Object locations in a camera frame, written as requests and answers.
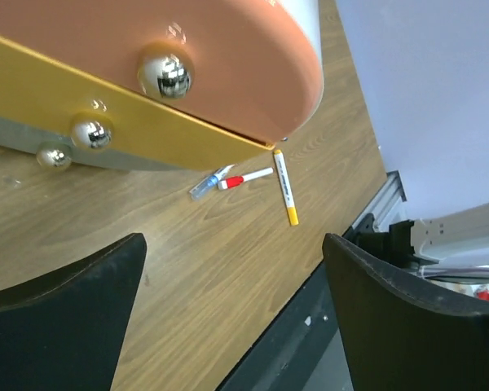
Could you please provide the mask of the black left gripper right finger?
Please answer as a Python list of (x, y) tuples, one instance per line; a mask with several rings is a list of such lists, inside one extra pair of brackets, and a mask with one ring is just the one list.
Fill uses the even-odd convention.
[(339, 235), (322, 246), (356, 390), (489, 390), (489, 301), (381, 261)]

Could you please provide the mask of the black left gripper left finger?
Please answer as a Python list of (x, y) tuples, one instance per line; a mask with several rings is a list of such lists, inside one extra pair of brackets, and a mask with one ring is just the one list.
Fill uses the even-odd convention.
[(147, 253), (133, 233), (0, 291), (0, 390), (109, 390)]

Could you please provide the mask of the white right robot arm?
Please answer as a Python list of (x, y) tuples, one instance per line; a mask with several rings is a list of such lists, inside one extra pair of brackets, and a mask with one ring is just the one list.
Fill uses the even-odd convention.
[(390, 225), (388, 235), (395, 253), (434, 264), (489, 248), (489, 202), (437, 218), (401, 221)]

